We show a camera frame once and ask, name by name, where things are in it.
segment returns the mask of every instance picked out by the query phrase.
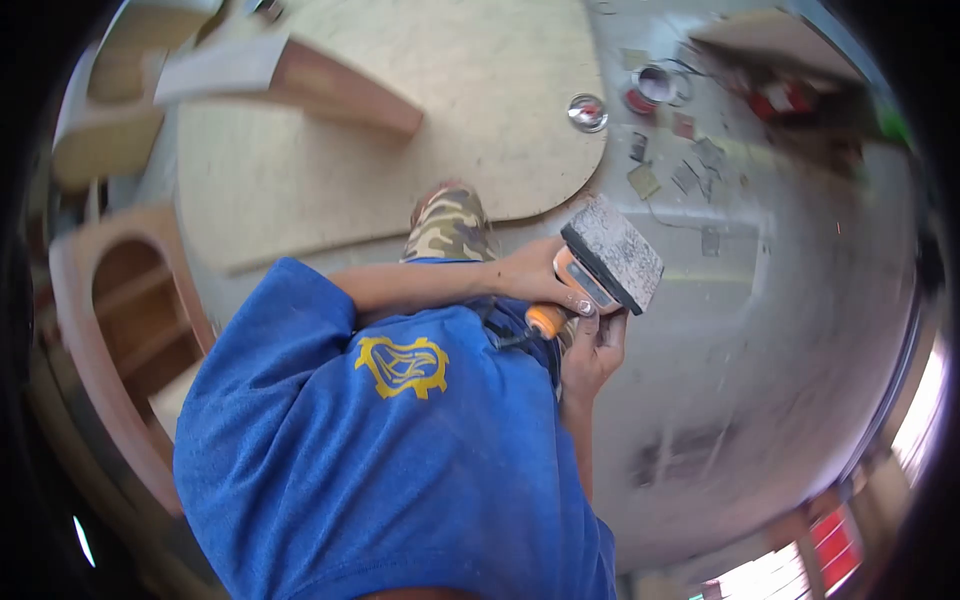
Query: workshop floor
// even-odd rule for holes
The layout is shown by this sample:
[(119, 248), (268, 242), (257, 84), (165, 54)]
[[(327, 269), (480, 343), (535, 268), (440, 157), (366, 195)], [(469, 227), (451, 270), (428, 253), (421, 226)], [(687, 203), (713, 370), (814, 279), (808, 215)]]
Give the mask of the workshop floor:
[[(694, 78), (692, 102), (677, 110), (694, 119), (697, 139), (725, 151), (707, 199), (671, 179), (693, 157), (693, 142), (671, 131), (674, 109), (644, 119), (619, 101), (628, 76), (621, 49), (675, 57), (684, 32), (719, 12), (776, 4), (589, 4), (610, 138), (588, 188), (627, 214), (666, 265), (650, 311), (631, 319), (626, 364), (596, 404), (594, 506), (616, 534), (619, 572), (721, 548), (824, 487), (866, 428), (900, 350), (913, 298), (901, 151), (865, 146), (863, 175), (838, 177), (718, 84)], [(175, 121), (168, 117), (138, 198), (174, 191)], [(637, 167), (634, 132), (649, 137), (646, 157), (662, 186), (649, 203), (627, 180)], [(497, 225), (502, 252), (557, 233), (577, 208)], [(402, 246), (395, 237), (302, 260), (329, 273), (395, 261)], [(225, 277), (192, 258), (190, 266), (218, 327), (265, 273)]]

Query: yellow logo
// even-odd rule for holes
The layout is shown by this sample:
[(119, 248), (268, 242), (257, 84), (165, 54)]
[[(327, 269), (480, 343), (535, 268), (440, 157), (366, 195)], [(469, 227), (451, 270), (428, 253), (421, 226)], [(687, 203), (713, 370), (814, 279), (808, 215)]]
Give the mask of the yellow logo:
[(418, 338), (409, 346), (394, 344), (390, 338), (361, 338), (360, 357), (354, 370), (366, 365), (376, 379), (376, 390), (386, 399), (413, 388), (417, 397), (426, 400), (433, 388), (446, 390), (446, 352), (426, 338)]

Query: camouflage pants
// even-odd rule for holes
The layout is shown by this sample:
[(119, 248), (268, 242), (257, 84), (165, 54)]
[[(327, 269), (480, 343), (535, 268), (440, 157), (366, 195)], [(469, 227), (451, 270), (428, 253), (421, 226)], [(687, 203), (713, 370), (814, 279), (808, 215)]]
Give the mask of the camouflage pants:
[[(461, 183), (444, 185), (421, 201), (417, 210), (411, 219), (413, 228), (400, 262), (420, 258), (496, 260), (487, 235), (487, 215), (473, 188)], [(576, 319), (567, 321), (557, 335), (561, 355), (573, 342), (576, 323)]]

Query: blue t-shirt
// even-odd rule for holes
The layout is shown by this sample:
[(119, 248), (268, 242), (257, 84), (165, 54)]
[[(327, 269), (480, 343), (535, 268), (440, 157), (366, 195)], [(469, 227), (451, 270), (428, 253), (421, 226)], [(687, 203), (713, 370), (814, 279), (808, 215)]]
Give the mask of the blue t-shirt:
[(540, 361), (494, 349), (465, 306), (354, 318), (279, 260), (183, 404), (174, 479), (228, 592), (614, 598), (613, 535)]

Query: hand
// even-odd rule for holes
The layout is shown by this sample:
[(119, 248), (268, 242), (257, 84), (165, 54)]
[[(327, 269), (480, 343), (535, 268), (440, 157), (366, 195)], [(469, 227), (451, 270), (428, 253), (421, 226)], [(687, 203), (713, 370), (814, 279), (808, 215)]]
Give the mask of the hand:
[(487, 263), (495, 293), (517, 300), (553, 302), (578, 315), (595, 314), (589, 296), (561, 283), (553, 271), (553, 258), (563, 246), (564, 239), (554, 235)]
[(627, 310), (609, 317), (581, 317), (573, 344), (560, 366), (564, 404), (592, 409), (593, 399), (607, 378), (623, 364)]

